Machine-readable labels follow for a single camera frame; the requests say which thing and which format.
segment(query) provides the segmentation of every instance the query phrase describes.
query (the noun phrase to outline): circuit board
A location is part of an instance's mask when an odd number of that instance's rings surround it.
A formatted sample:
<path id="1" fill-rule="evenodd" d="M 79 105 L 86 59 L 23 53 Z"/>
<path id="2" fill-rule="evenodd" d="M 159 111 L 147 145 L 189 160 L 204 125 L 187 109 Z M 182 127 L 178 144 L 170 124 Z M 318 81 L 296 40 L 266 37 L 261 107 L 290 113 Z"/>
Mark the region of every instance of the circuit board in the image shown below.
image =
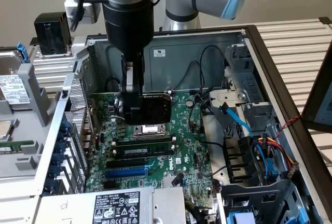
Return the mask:
<path id="1" fill-rule="evenodd" d="M 111 154 L 112 140 L 119 139 L 119 142 L 131 140 L 133 133 L 132 126 L 123 126 L 121 120 L 116 123 L 111 121 L 110 114 L 107 113 L 109 102 L 113 101 L 115 95 L 112 93 L 93 94 L 91 96 L 96 104 L 97 116 L 101 129 L 99 136 L 103 134 L 104 142 L 99 144 L 99 150 L 96 150 L 95 144 L 90 145 L 89 150 L 89 176 L 86 184 L 86 192 L 104 191 L 103 184 L 105 180 L 105 172 L 108 171 L 106 163 L 113 161 L 115 158 Z M 171 122 L 166 124 L 166 130 L 169 135 L 176 137 L 174 154 L 167 156 L 156 156 L 145 158 L 146 164 L 149 166 L 148 175 L 117 177 L 115 178 L 116 188 L 128 189 L 137 187 L 169 187 L 171 180 L 182 173 L 184 175 L 183 188 L 185 198 L 193 201 L 197 206 L 212 207 L 213 195 L 215 189 L 210 177 L 204 177 L 198 170 L 197 163 L 204 157 L 207 147 L 196 141 L 189 129 L 189 113 L 190 108 L 186 106 L 188 99 L 194 100 L 194 96 L 189 93 L 179 93 L 172 97 L 172 117 Z M 201 125 L 201 113 L 199 106 L 193 109 L 191 122 L 195 126 Z M 196 138 L 205 140 L 205 134 L 195 134 Z M 205 160 L 202 165 L 205 173 L 211 172 L 211 165 Z"/>

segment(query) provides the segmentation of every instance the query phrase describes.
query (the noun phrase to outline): yellow wire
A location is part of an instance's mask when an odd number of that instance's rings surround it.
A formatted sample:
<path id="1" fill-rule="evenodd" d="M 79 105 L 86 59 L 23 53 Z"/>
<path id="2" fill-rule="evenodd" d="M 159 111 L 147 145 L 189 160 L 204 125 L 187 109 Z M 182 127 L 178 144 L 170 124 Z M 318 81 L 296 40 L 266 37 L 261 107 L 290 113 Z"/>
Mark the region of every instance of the yellow wire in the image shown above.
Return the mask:
<path id="1" fill-rule="evenodd" d="M 275 141 L 274 139 L 272 139 L 272 138 L 270 138 L 270 137 L 268 137 L 268 140 L 277 143 L 277 141 Z M 289 161 L 291 162 L 291 164 L 294 164 L 294 161 L 289 157 L 289 155 L 286 154 L 286 156 L 288 157 L 288 159 L 289 159 Z"/>

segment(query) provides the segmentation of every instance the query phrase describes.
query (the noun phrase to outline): motherboard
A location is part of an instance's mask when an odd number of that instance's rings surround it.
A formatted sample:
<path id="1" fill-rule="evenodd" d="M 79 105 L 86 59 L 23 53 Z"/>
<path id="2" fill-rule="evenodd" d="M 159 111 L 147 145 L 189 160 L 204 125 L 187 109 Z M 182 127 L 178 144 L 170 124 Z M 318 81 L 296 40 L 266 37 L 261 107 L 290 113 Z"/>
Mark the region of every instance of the motherboard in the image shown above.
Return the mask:
<path id="1" fill-rule="evenodd" d="M 182 186 L 185 199 L 196 206 L 214 207 L 217 188 L 211 177 L 199 171 L 207 146 L 197 141 L 205 140 L 205 133 L 200 107 L 192 104 L 194 96 L 178 93 L 172 97 L 170 123 L 143 126 L 127 126 L 115 118 L 115 98 L 113 93 L 91 96 L 100 130 L 89 148 L 86 192 Z M 145 173 L 136 175 L 138 170 Z M 201 170 L 211 172 L 209 159 Z"/>

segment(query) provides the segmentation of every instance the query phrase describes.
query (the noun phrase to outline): blue pcie slot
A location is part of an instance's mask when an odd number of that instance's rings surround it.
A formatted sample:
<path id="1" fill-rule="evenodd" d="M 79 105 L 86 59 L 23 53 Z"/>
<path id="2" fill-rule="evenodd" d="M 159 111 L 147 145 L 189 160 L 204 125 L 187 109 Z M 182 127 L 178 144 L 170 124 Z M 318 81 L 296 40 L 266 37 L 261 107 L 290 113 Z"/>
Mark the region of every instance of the blue pcie slot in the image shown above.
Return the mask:
<path id="1" fill-rule="evenodd" d="M 138 167 L 125 170 L 107 171 L 105 178 L 124 177 L 124 176 L 147 176 L 148 168 Z"/>

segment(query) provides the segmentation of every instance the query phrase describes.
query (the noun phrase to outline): wall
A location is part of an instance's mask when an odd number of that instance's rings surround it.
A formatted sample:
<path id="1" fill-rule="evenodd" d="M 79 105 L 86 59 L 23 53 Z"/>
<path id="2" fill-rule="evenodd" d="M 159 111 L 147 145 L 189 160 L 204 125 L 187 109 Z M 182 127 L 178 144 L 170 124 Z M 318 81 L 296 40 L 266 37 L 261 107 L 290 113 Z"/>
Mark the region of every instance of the wall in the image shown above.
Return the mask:
<path id="1" fill-rule="evenodd" d="M 18 41 L 28 45 L 35 36 L 33 22 L 42 12 L 64 10 L 65 0 L 0 0 L 0 46 L 12 46 Z M 155 9 L 155 28 L 164 20 L 164 0 Z M 242 11 L 234 21 L 200 15 L 202 26 L 235 23 L 310 19 L 321 16 L 332 18 L 331 0 L 246 0 Z M 73 35 L 105 33 L 103 19 L 97 24 L 79 26 Z"/>

